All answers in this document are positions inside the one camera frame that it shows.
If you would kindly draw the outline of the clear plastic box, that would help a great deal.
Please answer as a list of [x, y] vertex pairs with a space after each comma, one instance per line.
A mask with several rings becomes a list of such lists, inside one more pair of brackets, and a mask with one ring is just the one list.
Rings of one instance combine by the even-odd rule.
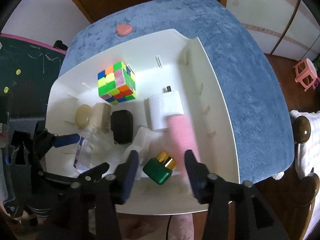
[[95, 126], [87, 126], [80, 133], [74, 159], [74, 168], [84, 173], [104, 162], [109, 162], [111, 141], [107, 134]]

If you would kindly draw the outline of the gold round tin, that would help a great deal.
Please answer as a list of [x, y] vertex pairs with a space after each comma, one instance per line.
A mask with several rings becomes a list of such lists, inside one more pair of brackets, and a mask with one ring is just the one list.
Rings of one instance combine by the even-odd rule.
[[80, 105], [77, 108], [74, 116], [74, 121], [78, 129], [84, 129], [89, 125], [91, 109], [91, 106], [87, 104]]

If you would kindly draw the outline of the green bottle gold cap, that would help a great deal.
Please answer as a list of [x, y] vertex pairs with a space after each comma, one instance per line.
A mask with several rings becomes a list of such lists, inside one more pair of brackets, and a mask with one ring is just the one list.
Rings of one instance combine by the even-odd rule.
[[143, 172], [156, 184], [163, 185], [172, 175], [176, 160], [167, 152], [162, 151], [157, 157], [149, 159]]

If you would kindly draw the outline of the black charger plug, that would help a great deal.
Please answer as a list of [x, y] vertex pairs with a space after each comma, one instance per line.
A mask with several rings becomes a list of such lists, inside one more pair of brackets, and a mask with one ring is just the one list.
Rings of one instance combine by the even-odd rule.
[[113, 139], [120, 145], [132, 142], [133, 138], [133, 115], [128, 110], [114, 111], [110, 117]]

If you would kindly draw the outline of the multicolour puzzle cube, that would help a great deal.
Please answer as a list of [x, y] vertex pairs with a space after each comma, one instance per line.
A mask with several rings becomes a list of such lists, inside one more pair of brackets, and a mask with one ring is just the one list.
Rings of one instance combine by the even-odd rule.
[[116, 105], [136, 99], [135, 72], [123, 61], [106, 67], [97, 74], [99, 98]]

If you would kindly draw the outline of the white plastic adapter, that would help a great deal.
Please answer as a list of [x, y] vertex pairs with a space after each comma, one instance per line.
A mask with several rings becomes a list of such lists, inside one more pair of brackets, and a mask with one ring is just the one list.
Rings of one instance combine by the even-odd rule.
[[149, 96], [145, 103], [149, 114], [149, 127], [153, 131], [167, 129], [167, 119], [170, 116], [184, 114], [181, 96], [177, 90]]

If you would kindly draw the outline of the white plastic tray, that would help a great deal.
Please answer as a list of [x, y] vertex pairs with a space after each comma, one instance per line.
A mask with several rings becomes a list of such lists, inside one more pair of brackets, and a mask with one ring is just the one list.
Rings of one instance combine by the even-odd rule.
[[187, 115], [198, 149], [195, 156], [211, 172], [233, 183], [240, 181], [238, 156], [228, 109], [212, 64], [201, 41], [189, 39], [174, 29], [163, 30], [105, 50], [78, 64], [52, 85], [46, 116], [50, 133], [78, 132], [76, 110], [101, 103], [98, 74], [123, 61], [135, 75], [136, 98], [112, 106], [133, 115], [132, 145], [111, 144], [97, 163], [108, 162], [110, 172], [126, 160], [131, 150], [146, 163], [168, 151], [182, 131], [170, 134], [167, 118]]

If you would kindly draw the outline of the wooden chair knob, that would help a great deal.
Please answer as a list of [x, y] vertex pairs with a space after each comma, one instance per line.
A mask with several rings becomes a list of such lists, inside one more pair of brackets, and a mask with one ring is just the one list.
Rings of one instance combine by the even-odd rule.
[[293, 138], [296, 143], [302, 144], [309, 140], [311, 135], [311, 125], [305, 116], [300, 115], [294, 120], [292, 130]]

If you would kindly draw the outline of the pink oval sponge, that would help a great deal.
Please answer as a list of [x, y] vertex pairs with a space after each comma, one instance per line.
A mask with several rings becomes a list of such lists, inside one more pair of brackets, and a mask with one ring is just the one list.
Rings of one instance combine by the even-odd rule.
[[129, 35], [133, 30], [130, 24], [119, 24], [116, 26], [116, 33], [118, 36], [123, 37]]

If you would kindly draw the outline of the pink toy stool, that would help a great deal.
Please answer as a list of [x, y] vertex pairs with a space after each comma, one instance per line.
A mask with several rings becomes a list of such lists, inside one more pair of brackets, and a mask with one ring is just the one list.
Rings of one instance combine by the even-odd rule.
[[316, 68], [308, 58], [298, 62], [293, 68], [296, 74], [295, 82], [300, 83], [306, 92], [318, 78]]

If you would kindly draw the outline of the green chalkboard pink frame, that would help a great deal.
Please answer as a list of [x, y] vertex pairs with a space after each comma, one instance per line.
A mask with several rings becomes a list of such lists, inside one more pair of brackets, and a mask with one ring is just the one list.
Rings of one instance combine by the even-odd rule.
[[50, 89], [65, 55], [64, 49], [1, 34], [1, 97], [10, 96], [11, 130], [30, 133], [46, 118]]

